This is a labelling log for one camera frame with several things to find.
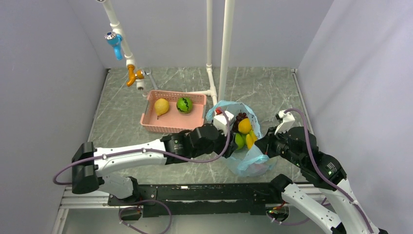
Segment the yellow fake lemon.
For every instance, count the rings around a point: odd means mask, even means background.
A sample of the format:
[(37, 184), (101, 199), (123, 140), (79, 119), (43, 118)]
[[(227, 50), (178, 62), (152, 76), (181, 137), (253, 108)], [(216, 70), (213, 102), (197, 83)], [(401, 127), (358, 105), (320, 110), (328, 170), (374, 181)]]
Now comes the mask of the yellow fake lemon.
[(249, 118), (244, 118), (238, 123), (238, 132), (241, 134), (249, 134), (252, 130), (252, 125)]

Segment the light blue plastic bag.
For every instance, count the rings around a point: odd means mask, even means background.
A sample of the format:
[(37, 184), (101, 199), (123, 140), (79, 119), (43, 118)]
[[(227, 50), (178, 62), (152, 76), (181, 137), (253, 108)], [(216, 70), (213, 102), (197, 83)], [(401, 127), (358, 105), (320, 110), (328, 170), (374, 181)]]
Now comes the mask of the light blue plastic bag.
[[(263, 137), (257, 116), (253, 110), (244, 103), (221, 100), (206, 113), (207, 121), (213, 120), (215, 109), (217, 107), (220, 107), (233, 115), (246, 113), (246, 116), (251, 121), (252, 130), (257, 138), (260, 139)], [(272, 170), (277, 164), (275, 159), (270, 159), (256, 146), (253, 146), (250, 150), (247, 149), (246, 146), (240, 150), (236, 150), (230, 157), (222, 159), (222, 162), (232, 173), (241, 177), (261, 176)]]

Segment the green fake watermelon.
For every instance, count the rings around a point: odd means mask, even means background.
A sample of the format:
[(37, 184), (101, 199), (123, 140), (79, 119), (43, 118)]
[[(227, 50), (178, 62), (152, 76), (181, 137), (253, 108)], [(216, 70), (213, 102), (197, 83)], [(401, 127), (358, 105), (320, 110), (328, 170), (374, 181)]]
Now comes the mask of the green fake watermelon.
[(176, 102), (176, 108), (180, 113), (189, 114), (193, 108), (192, 100), (188, 97), (180, 97)]

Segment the yellow fake pear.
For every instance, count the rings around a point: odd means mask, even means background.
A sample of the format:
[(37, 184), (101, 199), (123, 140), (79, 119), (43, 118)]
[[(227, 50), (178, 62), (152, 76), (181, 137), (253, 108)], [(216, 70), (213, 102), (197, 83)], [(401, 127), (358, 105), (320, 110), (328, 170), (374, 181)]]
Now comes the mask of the yellow fake pear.
[(159, 98), (154, 104), (154, 109), (158, 117), (164, 115), (169, 111), (169, 102), (164, 98)]

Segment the green fake lime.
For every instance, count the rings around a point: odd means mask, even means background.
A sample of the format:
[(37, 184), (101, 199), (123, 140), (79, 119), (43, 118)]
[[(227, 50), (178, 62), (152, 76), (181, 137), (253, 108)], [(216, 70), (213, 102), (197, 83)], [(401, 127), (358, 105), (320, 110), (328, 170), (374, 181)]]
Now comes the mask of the green fake lime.
[(245, 146), (245, 140), (242, 134), (235, 134), (235, 143), (237, 144), (237, 150), (240, 150)]

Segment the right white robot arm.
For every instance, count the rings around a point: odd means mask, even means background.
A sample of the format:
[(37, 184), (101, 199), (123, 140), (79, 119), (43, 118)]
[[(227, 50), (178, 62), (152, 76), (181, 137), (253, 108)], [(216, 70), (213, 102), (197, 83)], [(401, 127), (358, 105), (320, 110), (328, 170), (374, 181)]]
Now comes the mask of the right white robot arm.
[(274, 202), (292, 204), (316, 223), (326, 234), (385, 234), (364, 213), (339, 161), (319, 150), (316, 137), (306, 127), (293, 127), (284, 133), (270, 128), (254, 145), (270, 158), (281, 156), (299, 167), (306, 180), (330, 202), (330, 211), (300, 191), (285, 175), (276, 176), (268, 195)]

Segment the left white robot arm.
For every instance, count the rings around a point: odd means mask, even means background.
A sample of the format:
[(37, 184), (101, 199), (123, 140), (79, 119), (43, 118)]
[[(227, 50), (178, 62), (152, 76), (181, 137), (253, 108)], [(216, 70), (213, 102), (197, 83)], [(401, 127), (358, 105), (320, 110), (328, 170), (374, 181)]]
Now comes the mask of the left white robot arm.
[(199, 163), (198, 156), (211, 153), (228, 158), (236, 149), (233, 133), (225, 134), (209, 123), (140, 145), (96, 148), (86, 142), (72, 158), (72, 192), (88, 194), (100, 190), (132, 205), (140, 198), (137, 179), (117, 176), (115, 172), (149, 165)]

